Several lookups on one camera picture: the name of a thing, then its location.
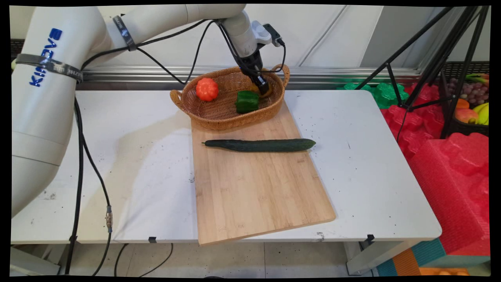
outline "black tripod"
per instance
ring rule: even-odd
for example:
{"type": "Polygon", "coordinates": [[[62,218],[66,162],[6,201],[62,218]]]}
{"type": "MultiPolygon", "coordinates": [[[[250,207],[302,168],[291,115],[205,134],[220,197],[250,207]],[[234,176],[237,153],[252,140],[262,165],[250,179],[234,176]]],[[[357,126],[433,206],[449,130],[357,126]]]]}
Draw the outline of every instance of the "black tripod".
{"type": "Polygon", "coordinates": [[[482,31],[485,18],[487,17],[487,11],[489,9],[489,6],[482,6],[480,11],[476,13],[480,6],[469,6],[466,7],[457,20],[457,22],[454,24],[452,27],[452,30],[450,33],[447,35],[445,38],[444,42],[440,45],[436,53],[433,55],[431,61],[429,64],[426,66],[424,69],[421,79],[417,82],[416,87],[412,91],[412,93],[409,95],[409,98],[405,103],[402,103],[402,99],[400,97],[400,93],[397,89],[397,83],[395,81],[395,77],[393,75],[393,71],[391,70],[390,63],[395,60],[405,49],[407,49],[412,43],[414,43],[421,35],[423,35],[429,28],[431,28],[435,23],[437,23],[446,13],[448,13],[453,7],[445,7],[438,15],[436,15],[428,24],[426,24],[418,33],[416,33],[411,39],[409,39],[400,49],[398,49],[395,54],[391,55],[384,63],[379,66],[369,77],[367,77],[362,83],[360,83],[356,90],[361,89],[365,84],[367,84],[371,79],[373,79],[379,72],[381,72],[384,68],[388,69],[388,74],[391,79],[391,83],[393,85],[393,89],[395,91],[395,94],[397,96],[397,101],[398,101],[398,106],[403,107],[406,109],[407,112],[412,112],[415,109],[421,108],[421,107],[426,107],[429,105],[437,104],[437,103],[442,103],[442,102],[449,102],[450,105],[448,107],[448,110],[445,112],[444,116],[444,126],[442,129],[442,133],[440,135],[440,138],[445,138],[448,135],[448,129],[450,126],[450,123],[452,121],[453,115],[454,115],[454,110],[456,108],[457,100],[459,98],[459,94],[461,91],[461,87],[457,87],[454,91],[454,93],[450,97],[445,97],[441,98],[435,101],[430,101],[428,103],[424,103],[418,106],[412,106],[416,98],[418,97],[423,85],[425,83],[428,83],[429,85],[432,85],[433,82],[435,81],[435,78],[439,74],[440,70],[442,69],[443,65],[445,64],[447,58],[449,57],[450,53],[456,46],[457,42],[459,39],[462,37],[466,29],[469,27],[471,22],[475,20],[475,18],[478,16],[478,21],[475,26],[475,31],[473,32],[473,36],[470,41],[470,45],[468,47],[468,51],[466,53],[466,57],[464,59],[464,64],[463,68],[461,70],[459,79],[457,84],[462,85],[466,76],[466,72],[468,69],[468,66],[471,63],[471,59],[473,57],[473,53],[475,52],[476,45],[478,43],[478,39],[480,37],[480,33],[482,31]]]}

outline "banana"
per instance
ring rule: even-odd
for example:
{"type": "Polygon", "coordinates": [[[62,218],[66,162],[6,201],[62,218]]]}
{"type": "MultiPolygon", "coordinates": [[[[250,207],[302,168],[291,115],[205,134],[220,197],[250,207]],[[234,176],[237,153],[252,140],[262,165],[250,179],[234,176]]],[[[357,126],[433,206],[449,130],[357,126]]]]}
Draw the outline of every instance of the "banana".
{"type": "Polygon", "coordinates": [[[489,119],[489,105],[487,104],[478,112],[478,124],[485,124],[489,119]]]}
{"type": "Polygon", "coordinates": [[[476,113],[479,113],[479,112],[480,112],[480,110],[481,110],[483,107],[487,106],[487,105],[489,105],[489,103],[484,103],[484,104],[482,104],[482,105],[478,105],[478,106],[476,106],[475,108],[473,108],[473,111],[475,111],[476,113]]]}

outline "cable connector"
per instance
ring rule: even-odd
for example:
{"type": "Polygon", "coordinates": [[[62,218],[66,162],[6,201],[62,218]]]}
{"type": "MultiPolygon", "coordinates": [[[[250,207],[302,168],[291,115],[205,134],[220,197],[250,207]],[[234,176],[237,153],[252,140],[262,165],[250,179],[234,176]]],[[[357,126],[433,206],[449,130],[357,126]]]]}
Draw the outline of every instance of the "cable connector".
{"type": "Polygon", "coordinates": [[[111,212],[111,206],[106,206],[106,227],[108,228],[108,233],[112,232],[113,226],[113,213],[111,212]]]}
{"type": "Polygon", "coordinates": [[[273,45],[275,45],[275,47],[280,47],[280,45],[281,46],[284,45],[282,37],[270,24],[265,24],[263,27],[272,35],[272,43],[273,45]]]}

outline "wicker basket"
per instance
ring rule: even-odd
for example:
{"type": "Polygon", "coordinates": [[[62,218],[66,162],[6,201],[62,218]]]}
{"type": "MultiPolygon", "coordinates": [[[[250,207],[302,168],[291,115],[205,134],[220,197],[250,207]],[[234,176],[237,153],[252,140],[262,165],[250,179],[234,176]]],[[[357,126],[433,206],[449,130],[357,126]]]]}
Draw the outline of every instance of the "wicker basket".
{"type": "MultiPolygon", "coordinates": [[[[439,75],[439,85],[438,90],[440,93],[440,98],[448,98],[451,96],[451,93],[447,91],[447,83],[451,78],[459,78],[461,70],[463,69],[464,62],[447,62],[444,64],[442,71],[439,75]]],[[[468,66],[468,72],[470,73],[489,73],[489,61],[478,61],[471,62],[468,66]]],[[[444,118],[448,117],[449,111],[454,111],[455,109],[451,109],[450,101],[444,101],[441,103],[442,112],[444,118]]],[[[450,122],[449,128],[445,128],[445,136],[449,136],[454,132],[459,132],[464,135],[470,135],[473,132],[481,133],[485,136],[489,136],[489,126],[483,124],[468,124],[457,120],[454,116],[450,122]]]]}
{"type": "MultiPolygon", "coordinates": [[[[280,66],[277,65],[272,70],[276,70],[280,66]]],[[[291,75],[286,65],[282,71],[284,81],[275,73],[263,73],[272,88],[272,93],[268,97],[260,99],[258,110],[245,114],[236,112],[236,94],[242,90],[249,90],[252,82],[242,74],[238,67],[200,75],[184,87],[182,94],[177,90],[172,90],[170,98],[180,110],[191,117],[192,121],[201,126],[214,130],[228,129],[256,120],[267,119],[279,112],[284,100],[285,87],[291,75]],[[211,102],[202,101],[196,96],[196,84],[204,77],[212,78],[219,88],[217,98],[211,102]]]]}

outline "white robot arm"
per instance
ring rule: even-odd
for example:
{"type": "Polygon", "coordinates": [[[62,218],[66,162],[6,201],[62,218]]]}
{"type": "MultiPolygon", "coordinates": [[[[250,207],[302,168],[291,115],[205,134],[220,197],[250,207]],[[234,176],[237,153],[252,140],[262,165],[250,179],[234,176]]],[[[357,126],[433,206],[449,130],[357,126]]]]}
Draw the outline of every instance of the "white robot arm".
{"type": "MultiPolygon", "coordinates": [[[[259,48],[272,39],[259,23],[250,23],[244,8],[245,4],[146,5],[124,15],[122,21],[139,44],[201,19],[226,19],[223,25],[238,56],[250,68],[261,69],[259,48]]],[[[126,46],[115,23],[105,23],[96,7],[37,7],[22,54],[81,69],[92,55],[126,46]]],[[[90,66],[118,54],[100,57],[90,66]]],[[[258,81],[255,74],[246,75],[258,81]]],[[[72,130],[76,82],[27,64],[18,64],[12,74],[11,217],[39,195],[58,171],[72,130]]]]}

